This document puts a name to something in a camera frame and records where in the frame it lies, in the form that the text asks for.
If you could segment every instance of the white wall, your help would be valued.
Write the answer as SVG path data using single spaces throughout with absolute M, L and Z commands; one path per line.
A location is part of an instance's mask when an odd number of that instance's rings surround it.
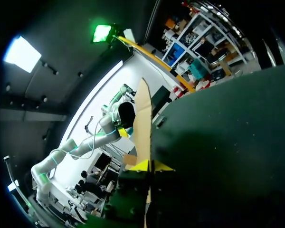
M 142 77 L 149 86 L 151 96 L 153 96 L 162 85 L 168 90 L 171 90 L 173 86 L 177 85 L 173 79 L 169 78 L 164 72 L 158 68 L 155 69 L 148 60 L 140 54 L 135 53 L 92 99 L 87 106 L 85 113 L 79 118 L 77 124 L 74 126 L 70 138 L 73 138 L 77 144 L 80 144 L 88 136 L 84 126 L 89 121 L 90 116 L 94 116 L 94 119 L 89 125 L 89 130 L 94 132 L 97 122 L 102 117 L 101 106 L 105 104 L 108 105 L 112 97 L 119 91 L 119 88 L 123 84 L 127 84 L 136 91 Z M 129 152 L 134 147 L 134 143 L 127 138 L 120 139 L 118 142 L 115 142 L 114 145 L 126 152 Z M 67 155 L 57 166 L 53 179 L 63 188 L 74 186 L 81 179 L 81 171 L 91 170 L 100 154 L 101 151 L 96 149 L 93 156 L 87 160 L 74 160 L 70 155 Z M 90 156 L 90 153 L 85 154 L 82 158 L 88 156 Z

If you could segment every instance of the table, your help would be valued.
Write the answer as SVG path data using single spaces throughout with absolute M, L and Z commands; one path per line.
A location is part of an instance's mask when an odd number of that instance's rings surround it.
M 179 209 L 189 212 L 182 224 L 196 218 L 243 227 L 254 222 L 257 211 L 266 212 L 269 221 L 274 199 L 285 202 L 281 81 L 285 65 L 232 79 L 172 102 L 161 113 L 162 127 L 152 125 L 152 159 L 180 175 L 171 184 L 185 186 L 169 199 L 181 199 Z

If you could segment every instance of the ceiling light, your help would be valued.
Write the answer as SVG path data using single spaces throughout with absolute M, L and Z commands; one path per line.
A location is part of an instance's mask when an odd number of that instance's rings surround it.
M 41 99 L 42 99 L 42 101 L 43 101 L 43 102 L 47 102 L 47 101 L 48 101 L 48 99 L 47 99 L 47 97 L 46 97 L 46 96 L 42 96 L 42 98 L 41 98 Z
M 6 92 L 8 92 L 10 90 L 10 84 L 8 83 L 7 85 L 6 85 Z
M 32 72 L 41 54 L 37 52 L 23 37 L 13 39 L 3 60 L 12 63 L 27 72 Z
M 98 90 L 101 89 L 101 87 L 115 74 L 116 71 L 119 70 L 123 66 L 123 61 L 120 61 L 117 63 L 101 80 L 98 82 L 98 84 L 92 89 L 90 94 L 85 98 L 83 103 L 78 108 L 77 112 L 73 116 L 73 119 L 71 120 L 70 124 L 68 125 L 66 132 L 64 133 L 60 145 L 62 145 L 69 137 L 71 131 L 73 130 L 75 124 L 77 123 L 77 120 L 81 116 L 81 113 L 85 110 L 87 105 L 91 102 L 95 94 L 98 92 Z
M 18 180 L 15 180 L 14 181 L 15 184 L 17 185 L 17 187 L 19 187 L 19 183 L 18 183 Z M 8 190 L 9 192 L 13 191 L 14 189 L 16 189 L 16 185 L 15 185 L 13 182 L 8 186 Z
M 105 42 L 111 29 L 110 25 L 98 25 L 93 36 L 93 43 Z

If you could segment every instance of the box on shelf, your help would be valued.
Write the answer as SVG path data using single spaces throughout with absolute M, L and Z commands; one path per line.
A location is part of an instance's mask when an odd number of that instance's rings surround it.
M 172 19 L 168 19 L 167 21 L 166 21 L 166 24 L 165 24 L 168 28 L 170 28 L 170 29 L 174 29 L 174 27 L 175 27 L 175 22 L 174 22 L 174 20 L 172 20 Z
M 188 24 L 188 22 L 187 22 L 186 20 L 182 20 L 182 21 L 179 23 L 179 25 L 178 25 L 179 29 L 178 29 L 178 31 L 176 32 L 176 34 L 177 34 L 177 35 L 180 35 L 180 34 L 183 32 L 183 30 L 184 30 L 184 28 L 186 27 L 187 24 Z

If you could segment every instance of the green light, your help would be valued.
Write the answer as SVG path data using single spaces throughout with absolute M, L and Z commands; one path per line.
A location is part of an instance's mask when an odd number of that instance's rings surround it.
M 112 27 L 110 25 L 98 25 L 94 33 L 93 42 L 97 43 L 106 41 L 106 38 L 111 31 L 111 28 Z

